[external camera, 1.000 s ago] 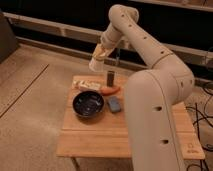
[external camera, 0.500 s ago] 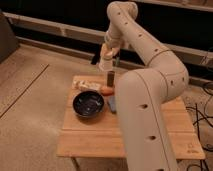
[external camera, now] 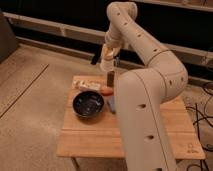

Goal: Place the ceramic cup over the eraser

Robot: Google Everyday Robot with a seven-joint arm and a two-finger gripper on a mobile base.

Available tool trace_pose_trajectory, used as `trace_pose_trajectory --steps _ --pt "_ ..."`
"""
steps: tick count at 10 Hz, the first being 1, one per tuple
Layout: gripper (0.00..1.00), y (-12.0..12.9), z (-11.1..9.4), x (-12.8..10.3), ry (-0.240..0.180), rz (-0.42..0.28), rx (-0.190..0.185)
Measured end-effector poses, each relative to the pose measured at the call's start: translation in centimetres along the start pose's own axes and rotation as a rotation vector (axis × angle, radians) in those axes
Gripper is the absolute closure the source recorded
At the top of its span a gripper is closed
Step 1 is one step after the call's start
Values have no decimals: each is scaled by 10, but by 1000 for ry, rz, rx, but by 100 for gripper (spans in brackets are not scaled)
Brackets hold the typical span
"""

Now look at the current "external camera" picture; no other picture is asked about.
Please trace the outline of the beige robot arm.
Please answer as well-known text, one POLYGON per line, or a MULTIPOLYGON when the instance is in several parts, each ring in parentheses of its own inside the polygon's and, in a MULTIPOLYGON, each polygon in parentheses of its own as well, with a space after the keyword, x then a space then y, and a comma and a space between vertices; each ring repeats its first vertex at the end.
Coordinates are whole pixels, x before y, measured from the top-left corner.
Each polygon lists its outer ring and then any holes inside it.
POLYGON ((112 2, 100 67, 114 69, 113 57, 124 41, 145 64, 118 76, 115 109, 128 171, 177 171, 176 160, 163 124, 160 105, 186 87, 188 73, 165 45, 140 27, 133 2, 112 2))

